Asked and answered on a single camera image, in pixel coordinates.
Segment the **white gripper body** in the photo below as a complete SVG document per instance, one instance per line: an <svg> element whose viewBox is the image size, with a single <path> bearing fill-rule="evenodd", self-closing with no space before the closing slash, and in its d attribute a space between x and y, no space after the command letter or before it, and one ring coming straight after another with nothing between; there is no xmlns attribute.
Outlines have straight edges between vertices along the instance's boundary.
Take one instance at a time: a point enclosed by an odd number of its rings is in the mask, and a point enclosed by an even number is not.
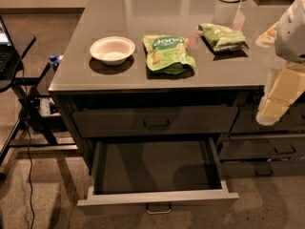
<svg viewBox="0 0 305 229"><path fill-rule="evenodd" d="M281 69L272 69L256 117L265 116L278 121L304 92L304 63L288 62Z"/></svg>

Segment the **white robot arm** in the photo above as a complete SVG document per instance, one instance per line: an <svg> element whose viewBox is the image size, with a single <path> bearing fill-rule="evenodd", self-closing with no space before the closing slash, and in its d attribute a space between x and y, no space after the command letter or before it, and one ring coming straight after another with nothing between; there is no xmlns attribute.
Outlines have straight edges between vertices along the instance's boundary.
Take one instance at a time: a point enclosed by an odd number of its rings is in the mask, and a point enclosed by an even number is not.
<svg viewBox="0 0 305 229"><path fill-rule="evenodd" d="M305 0L294 0L256 45L274 45L275 54L286 60L270 70L256 114L260 125L271 126L305 93Z"/></svg>

